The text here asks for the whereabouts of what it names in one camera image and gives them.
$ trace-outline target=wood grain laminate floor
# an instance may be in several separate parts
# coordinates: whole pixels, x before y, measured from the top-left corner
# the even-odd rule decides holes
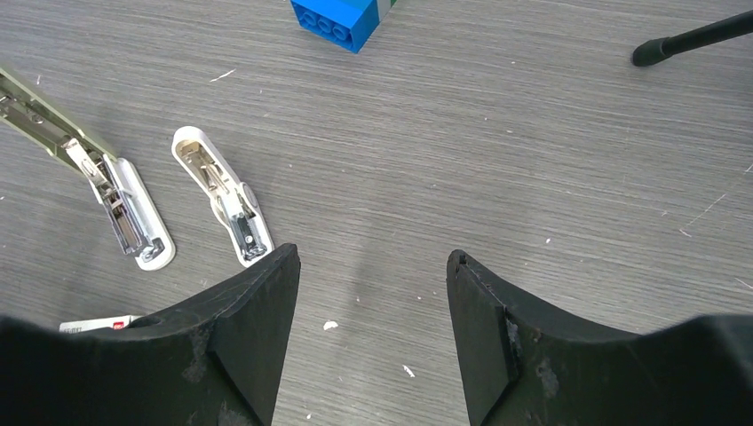
[[[452,249],[630,331],[750,312],[753,39],[628,60],[749,8],[400,0],[352,55],[280,0],[4,0],[2,59],[137,165],[178,255],[141,272],[85,182],[0,128],[0,311],[144,314],[240,271],[170,154],[194,125],[302,257],[277,424],[466,424]]]

